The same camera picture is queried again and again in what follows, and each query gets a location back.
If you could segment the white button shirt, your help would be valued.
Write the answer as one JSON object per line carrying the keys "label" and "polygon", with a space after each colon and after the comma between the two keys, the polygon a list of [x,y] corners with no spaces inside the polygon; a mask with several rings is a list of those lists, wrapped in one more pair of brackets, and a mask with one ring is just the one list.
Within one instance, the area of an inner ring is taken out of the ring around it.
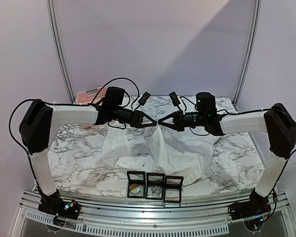
{"label": "white button shirt", "polygon": [[102,162],[113,168],[182,176],[183,185],[199,180],[209,168],[218,137],[198,128],[199,136],[164,126],[108,128]]}

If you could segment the green red round brooch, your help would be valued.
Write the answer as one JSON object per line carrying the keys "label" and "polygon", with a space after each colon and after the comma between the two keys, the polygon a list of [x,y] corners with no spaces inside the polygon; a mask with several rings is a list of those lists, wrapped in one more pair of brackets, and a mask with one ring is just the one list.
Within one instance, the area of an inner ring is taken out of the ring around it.
{"label": "green red round brooch", "polygon": [[144,192],[143,185],[140,184],[131,184],[129,187],[130,196],[142,196]]}

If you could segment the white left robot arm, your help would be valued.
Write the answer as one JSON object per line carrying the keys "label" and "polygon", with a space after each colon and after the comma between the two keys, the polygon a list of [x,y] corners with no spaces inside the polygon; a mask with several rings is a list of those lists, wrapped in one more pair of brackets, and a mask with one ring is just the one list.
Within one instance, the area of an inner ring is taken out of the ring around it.
{"label": "white left robot arm", "polygon": [[39,211],[58,217],[77,220],[81,205],[75,200],[64,201],[57,190],[47,153],[50,130],[63,124],[102,125],[112,120],[134,128],[156,126],[157,122],[142,111],[122,107],[125,90],[108,87],[104,98],[89,104],[49,104],[35,99],[19,126],[23,144],[28,152],[30,167],[41,196]]}

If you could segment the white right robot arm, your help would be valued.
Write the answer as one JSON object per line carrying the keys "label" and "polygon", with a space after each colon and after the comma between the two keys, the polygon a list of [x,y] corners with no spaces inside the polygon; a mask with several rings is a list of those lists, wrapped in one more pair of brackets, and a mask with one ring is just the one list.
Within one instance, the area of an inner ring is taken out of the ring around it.
{"label": "white right robot arm", "polygon": [[175,111],[158,121],[177,132],[187,128],[204,127],[214,136],[241,132],[265,132],[270,144],[270,157],[248,201],[235,202],[228,207],[233,220],[254,218],[264,223],[272,216],[269,195],[275,195],[278,183],[287,163],[296,151],[296,122],[283,104],[270,108],[240,113],[219,114],[214,95],[209,92],[196,94],[194,112]]}

